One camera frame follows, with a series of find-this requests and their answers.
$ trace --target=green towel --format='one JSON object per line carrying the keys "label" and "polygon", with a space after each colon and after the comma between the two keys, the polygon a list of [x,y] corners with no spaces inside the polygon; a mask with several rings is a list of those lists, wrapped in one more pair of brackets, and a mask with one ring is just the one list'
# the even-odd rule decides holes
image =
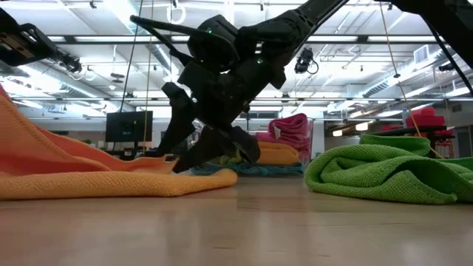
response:
{"label": "green towel", "polygon": [[473,202],[473,158],[424,157],[422,137],[361,137],[360,145],[331,149],[304,176],[314,192],[393,202]]}

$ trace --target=ceiling duct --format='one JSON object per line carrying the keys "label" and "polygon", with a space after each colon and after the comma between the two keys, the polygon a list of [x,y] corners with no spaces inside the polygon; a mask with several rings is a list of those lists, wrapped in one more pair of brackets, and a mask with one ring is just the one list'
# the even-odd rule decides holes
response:
{"label": "ceiling duct", "polygon": [[[451,55],[456,54],[456,52],[451,47],[447,47],[447,50],[450,52]],[[423,46],[419,50],[415,51],[415,54],[412,59],[397,66],[398,73],[400,74],[399,78],[395,78],[396,73],[393,69],[389,72],[386,72],[380,78],[367,84],[359,93],[357,93],[353,97],[369,98],[380,91],[396,86],[398,82],[403,82],[410,78],[413,78],[416,75],[423,73],[425,70],[431,69],[432,67],[439,67],[447,60],[448,58],[446,57],[446,54],[437,44]],[[331,103],[327,107],[327,110],[328,112],[337,112],[345,110],[349,106],[352,106],[354,103],[355,101],[353,100],[346,100],[340,103]]]}

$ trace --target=blue towel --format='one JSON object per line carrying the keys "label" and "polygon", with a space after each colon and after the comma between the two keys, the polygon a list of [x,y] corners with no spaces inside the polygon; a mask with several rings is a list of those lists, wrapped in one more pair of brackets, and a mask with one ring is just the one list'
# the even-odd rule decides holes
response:
{"label": "blue towel", "polygon": [[224,168],[229,168],[235,171],[238,175],[261,177],[303,175],[304,173],[301,163],[296,163],[291,166],[264,166],[252,165],[247,162],[229,166],[221,166],[215,163],[204,163],[201,166],[191,168],[191,173],[196,175],[209,175]]}

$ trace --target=stack of towels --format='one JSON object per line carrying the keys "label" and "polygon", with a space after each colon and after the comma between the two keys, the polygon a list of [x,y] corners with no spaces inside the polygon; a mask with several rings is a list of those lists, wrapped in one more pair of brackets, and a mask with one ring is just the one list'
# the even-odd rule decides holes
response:
{"label": "stack of towels", "polygon": [[310,158],[310,138],[307,136],[307,115],[297,114],[291,117],[272,120],[268,132],[256,133],[256,138],[269,143],[289,145],[299,153],[299,158]]}
{"label": "stack of towels", "polygon": [[258,142],[261,156],[254,165],[244,162],[239,152],[233,157],[222,156],[191,169],[192,174],[208,175],[229,168],[240,175],[273,177],[301,176],[303,167],[295,148],[281,143]]}

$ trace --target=cloth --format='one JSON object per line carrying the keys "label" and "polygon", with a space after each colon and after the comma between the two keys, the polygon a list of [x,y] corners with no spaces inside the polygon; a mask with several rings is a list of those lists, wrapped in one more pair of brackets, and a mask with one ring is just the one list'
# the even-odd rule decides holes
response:
{"label": "cloth", "polygon": [[163,158],[123,162],[42,130],[11,104],[0,85],[0,199],[173,197],[233,185],[237,174],[171,175]]}
{"label": "cloth", "polygon": [[[280,143],[267,143],[264,141],[258,142],[259,150],[261,155],[259,156],[256,164],[260,165],[271,165],[271,166],[291,166],[299,162],[299,153],[295,148],[280,144]],[[221,166],[230,166],[238,163],[243,163],[243,158],[239,152],[234,157],[221,156],[218,159],[218,163]]]}
{"label": "cloth", "polygon": [[295,148],[281,143],[258,142],[261,156],[257,164],[272,166],[292,166],[299,162],[299,153]]}
{"label": "cloth", "polygon": [[301,163],[296,163],[292,166],[263,166],[251,165],[247,162],[228,166],[221,166],[215,163],[204,163],[201,166],[191,168],[191,173],[196,175],[208,175],[218,173],[225,168],[235,171],[239,175],[261,177],[300,176],[304,173]]}
{"label": "cloth", "polygon": [[300,158],[306,158],[310,156],[307,128],[307,115],[297,114],[272,120],[268,125],[268,132],[257,132],[256,138],[265,142],[289,145],[299,152]]}
{"label": "cloth", "polygon": [[424,157],[422,137],[362,136],[317,157],[304,177],[315,192],[393,202],[473,202],[473,158]]}

